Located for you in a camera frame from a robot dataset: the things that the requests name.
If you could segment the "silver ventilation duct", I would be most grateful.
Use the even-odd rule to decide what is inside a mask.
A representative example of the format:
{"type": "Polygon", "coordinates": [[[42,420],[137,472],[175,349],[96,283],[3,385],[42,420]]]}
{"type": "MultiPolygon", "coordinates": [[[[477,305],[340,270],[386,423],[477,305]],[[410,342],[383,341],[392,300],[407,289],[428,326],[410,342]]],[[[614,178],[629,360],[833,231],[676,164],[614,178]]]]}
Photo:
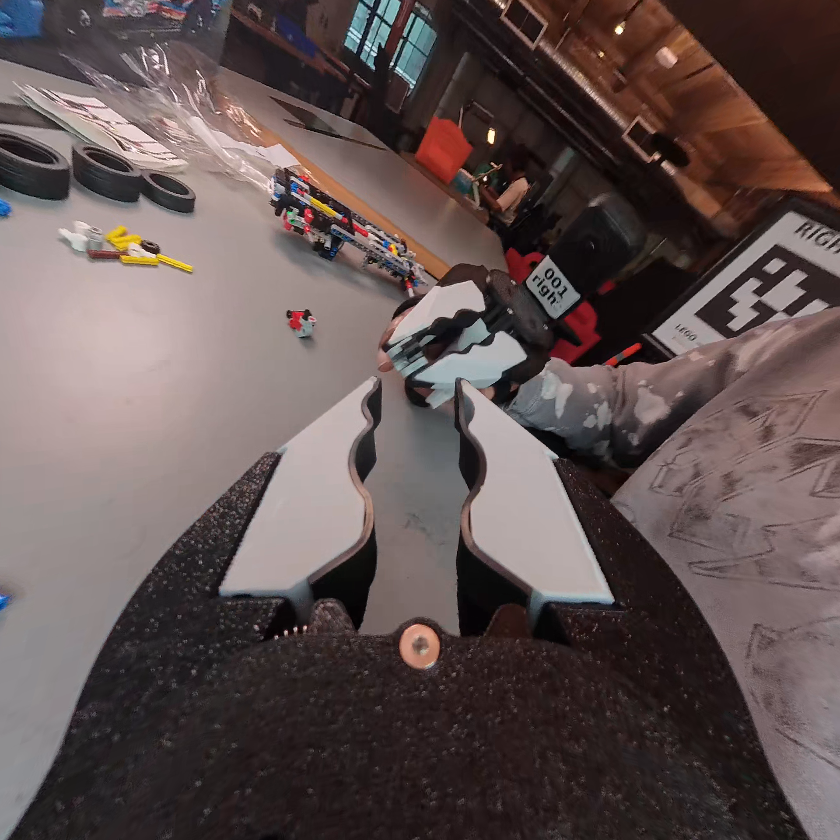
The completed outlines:
{"type": "Polygon", "coordinates": [[[676,165],[664,156],[667,140],[644,114],[644,105],[631,108],[617,98],[627,81],[621,68],[606,54],[609,35],[587,14],[603,2],[496,2],[500,21],[524,44],[544,75],[576,90],[594,109],[611,120],[623,141],[643,161],[663,165],[670,175],[676,165]]]}

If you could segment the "white printed leaflet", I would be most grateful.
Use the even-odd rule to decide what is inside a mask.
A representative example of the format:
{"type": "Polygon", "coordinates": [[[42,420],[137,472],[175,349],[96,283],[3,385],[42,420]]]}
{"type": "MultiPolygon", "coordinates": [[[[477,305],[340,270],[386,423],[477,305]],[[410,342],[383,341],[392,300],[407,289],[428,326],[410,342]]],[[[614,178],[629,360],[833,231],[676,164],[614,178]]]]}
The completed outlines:
{"type": "Polygon", "coordinates": [[[80,140],[120,154],[141,170],[183,172],[187,162],[94,97],[14,84],[20,100],[80,140]]]}

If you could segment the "person's right forearm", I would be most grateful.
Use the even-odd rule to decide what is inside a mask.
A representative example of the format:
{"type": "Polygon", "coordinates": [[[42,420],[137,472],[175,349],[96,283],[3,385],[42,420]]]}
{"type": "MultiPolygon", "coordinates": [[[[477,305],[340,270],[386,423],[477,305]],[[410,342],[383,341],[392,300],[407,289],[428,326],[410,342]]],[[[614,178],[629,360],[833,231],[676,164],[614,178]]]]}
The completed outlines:
{"type": "Polygon", "coordinates": [[[682,427],[711,417],[736,438],[737,420],[766,417],[777,434],[816,409],[818,432],[838,432],[838,308],[789,318],[661,363],[615,369],[546,363],[502,405],[520,425],[561,438],[572,451],[636,468],[682,427]]]}

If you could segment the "black framed marker sign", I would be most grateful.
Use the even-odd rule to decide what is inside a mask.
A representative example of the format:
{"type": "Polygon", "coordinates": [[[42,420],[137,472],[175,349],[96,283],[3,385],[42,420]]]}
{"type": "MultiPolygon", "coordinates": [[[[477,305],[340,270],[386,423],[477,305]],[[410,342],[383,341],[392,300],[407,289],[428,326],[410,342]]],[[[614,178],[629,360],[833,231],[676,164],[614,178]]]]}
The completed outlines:
{"type": "Polygon", "coordinates": [[[643,342],[661,359],[839,303],[839,213],[784,199],[664,313],[643,342]]]}

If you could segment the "paned window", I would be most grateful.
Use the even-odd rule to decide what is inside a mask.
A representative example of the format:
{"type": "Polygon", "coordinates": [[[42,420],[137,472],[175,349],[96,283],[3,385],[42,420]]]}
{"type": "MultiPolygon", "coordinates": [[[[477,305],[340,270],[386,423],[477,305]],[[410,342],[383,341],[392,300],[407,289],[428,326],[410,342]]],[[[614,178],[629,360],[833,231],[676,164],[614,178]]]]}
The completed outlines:
{"type": "MultiPolygon", "coordinates": [[[[375,66],[380,48],[386,47],[396,27],[398,1],[358,1],[343,39],[343,52],[364,66],[375,66]]],[[[390,68],[413,91],[433,54],[438,32],[431,11],[416,2],[396,42],[390,68]]]]}

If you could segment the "red plastic stool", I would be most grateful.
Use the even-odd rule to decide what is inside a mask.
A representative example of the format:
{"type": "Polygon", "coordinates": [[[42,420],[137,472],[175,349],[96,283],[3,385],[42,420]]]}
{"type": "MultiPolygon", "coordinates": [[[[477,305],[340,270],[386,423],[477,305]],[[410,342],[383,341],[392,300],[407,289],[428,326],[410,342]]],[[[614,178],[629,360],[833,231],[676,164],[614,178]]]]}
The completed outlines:
{"type": "Polygon", "coordinates": [[[606,358],[605,336],[610,329],[617,286],[616,281],[607,281],[592,299],[583,302],[564,319],[563,323],[579,343],[559,340],[551,351],[551,358],[577,366],[593,366],[606,358]]]}
{"type": "Polygon", "coordinates": [[[509,248],[505,252],[507,273],[512,281],[520,286],[531,275],[539,263],[543,261],[544,257],[545,254],[539,251],[523,255],[515,248],[509,248]]]}

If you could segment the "grey desk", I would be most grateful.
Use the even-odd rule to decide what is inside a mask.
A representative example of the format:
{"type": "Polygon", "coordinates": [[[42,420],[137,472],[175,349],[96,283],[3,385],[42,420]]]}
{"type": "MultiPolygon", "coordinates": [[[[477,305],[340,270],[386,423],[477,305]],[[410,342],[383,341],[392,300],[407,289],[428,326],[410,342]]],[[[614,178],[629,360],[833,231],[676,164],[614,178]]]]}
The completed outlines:
{"type": "Polygon", "coordinates": [[[147,573],[265,452],[375,373],[404,297],[347,249],[316,257],[268,197],[190,167],[193,214],[2,190],[2,838],[52,764],[147,573]],[[76,221],[194,267],[90,262],[76,221]],[[309,309],[299,338],[287,310],[309,309]]]}

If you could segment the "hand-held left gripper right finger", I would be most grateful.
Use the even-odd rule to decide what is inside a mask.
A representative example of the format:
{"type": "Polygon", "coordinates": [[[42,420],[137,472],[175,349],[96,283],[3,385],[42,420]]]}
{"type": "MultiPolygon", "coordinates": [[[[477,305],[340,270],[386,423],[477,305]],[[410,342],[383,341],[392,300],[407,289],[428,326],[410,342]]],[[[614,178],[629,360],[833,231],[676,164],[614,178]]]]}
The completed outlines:
{"type": "Polygon", "coordinates": [[[455,403],[458,429],[478,467],[462,521],[465,546],[524,594],[527,608],[614,606],[559,457],[464,380],[455,403]]]}

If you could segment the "toy brick car chassis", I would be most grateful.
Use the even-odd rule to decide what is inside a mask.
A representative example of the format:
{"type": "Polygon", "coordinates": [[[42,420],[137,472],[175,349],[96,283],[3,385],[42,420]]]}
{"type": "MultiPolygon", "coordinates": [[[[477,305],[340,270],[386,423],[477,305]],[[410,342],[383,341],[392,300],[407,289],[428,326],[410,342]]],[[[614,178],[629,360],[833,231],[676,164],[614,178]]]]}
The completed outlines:
{"type": "Polygon", "coordinates": [[[408,297],[427,286],[425,268],[403,236],[389,234],[287,167],[275,169],[270,190],[270,204],[282,227],[304,238],[316,255],[332,261],[344,246],[351,246],[362,253],[365,266],[398,280],[408,297]]]}

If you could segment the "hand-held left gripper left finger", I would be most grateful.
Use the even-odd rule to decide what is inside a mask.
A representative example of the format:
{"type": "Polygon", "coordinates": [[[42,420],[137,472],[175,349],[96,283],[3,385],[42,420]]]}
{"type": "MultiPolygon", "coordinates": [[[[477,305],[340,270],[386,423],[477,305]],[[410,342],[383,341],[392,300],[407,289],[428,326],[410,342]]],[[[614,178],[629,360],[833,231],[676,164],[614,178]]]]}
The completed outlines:
{"type": "Polygon", "coordinates": [[[316,586],[371,540],[364,480],[375,466],[382,381],[364,380],[278,450],[222,582],[222,597],[315,602],[316,586]]]}

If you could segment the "clear plastic bag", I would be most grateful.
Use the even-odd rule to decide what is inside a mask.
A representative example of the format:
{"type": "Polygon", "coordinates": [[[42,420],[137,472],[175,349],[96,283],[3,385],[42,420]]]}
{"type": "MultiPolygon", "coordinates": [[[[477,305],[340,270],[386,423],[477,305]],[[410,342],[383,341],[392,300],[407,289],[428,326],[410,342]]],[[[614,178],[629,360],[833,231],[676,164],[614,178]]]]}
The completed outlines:
{"type": "Polygon", "coordinates": [[[272,192],[276,171],[310,169],[222,86],[218,63],[189,43],[92,44],[68,39],[61,57],[190,167],[272,192]]]}

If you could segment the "person's right hand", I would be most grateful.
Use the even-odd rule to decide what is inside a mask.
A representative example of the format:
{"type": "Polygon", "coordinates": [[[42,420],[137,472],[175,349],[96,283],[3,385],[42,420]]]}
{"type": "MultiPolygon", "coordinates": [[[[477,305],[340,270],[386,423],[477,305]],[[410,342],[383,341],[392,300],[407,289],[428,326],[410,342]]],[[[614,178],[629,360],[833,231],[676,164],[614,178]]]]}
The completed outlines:
{"type": "Polygon", "coordinates": [[[379,346],[376,352],[376,370],[380,373],[386,373],[393,369],[393,362],[389,354],[387,353],[387,345],[391,340],[392,334],[396,330],[397,326],[404,320],[405,316],[407,315],[407,311],[397,315],[385,328],[379,346]]]}

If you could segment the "printed toy car box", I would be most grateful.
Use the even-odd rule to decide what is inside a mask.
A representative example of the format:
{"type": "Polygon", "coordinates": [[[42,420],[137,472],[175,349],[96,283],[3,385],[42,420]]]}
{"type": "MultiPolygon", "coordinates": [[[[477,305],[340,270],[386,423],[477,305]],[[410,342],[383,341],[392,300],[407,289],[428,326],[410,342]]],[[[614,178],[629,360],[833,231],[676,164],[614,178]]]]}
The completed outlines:
{"type": "Polygon", "coordinates": [[[2,57],[32,66],[62,53],[119,53],[186,41],[219,57],[230,1],[2,1],[2,57]]]}

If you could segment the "red ringed grey brick assembly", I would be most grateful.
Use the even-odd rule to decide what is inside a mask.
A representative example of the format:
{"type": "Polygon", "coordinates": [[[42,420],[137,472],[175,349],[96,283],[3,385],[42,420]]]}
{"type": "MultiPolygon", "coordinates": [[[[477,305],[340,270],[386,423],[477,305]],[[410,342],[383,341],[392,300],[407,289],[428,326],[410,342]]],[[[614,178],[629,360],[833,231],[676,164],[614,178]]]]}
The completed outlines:
{"type": "Polygon", "coordinates": [[[423,337],[413,335],[392,343],[387,353],[392,359],[393,369],[405,377],[422,370],[429,364],[427,346],[433,343],[437,343],[437,339],[431,334],[423,337]]]}

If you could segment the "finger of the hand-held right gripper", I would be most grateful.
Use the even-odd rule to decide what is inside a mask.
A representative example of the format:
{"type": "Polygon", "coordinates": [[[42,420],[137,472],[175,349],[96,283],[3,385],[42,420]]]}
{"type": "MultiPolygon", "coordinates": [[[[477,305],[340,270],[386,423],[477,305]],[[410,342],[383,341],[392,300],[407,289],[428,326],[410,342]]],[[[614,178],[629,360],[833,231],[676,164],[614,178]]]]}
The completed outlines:
{"type": "Polygon", "coordinates": [[[437,285],[406,310],[385,345],[397,347],[405,342],[435,341],[451,329],[462,330],[472,325],[486,309],[485,295],[472,280],[437,285]]]}
{"type": "Polygon", "coordinates": [[[404,378],[415,387],[455,387],[458,379],[480,386],[493,385],[527,360],[519,341],[506,332],[489,333],[482,341],[461,346],[460,337],[427,346],[429,364],[404,378]]]}

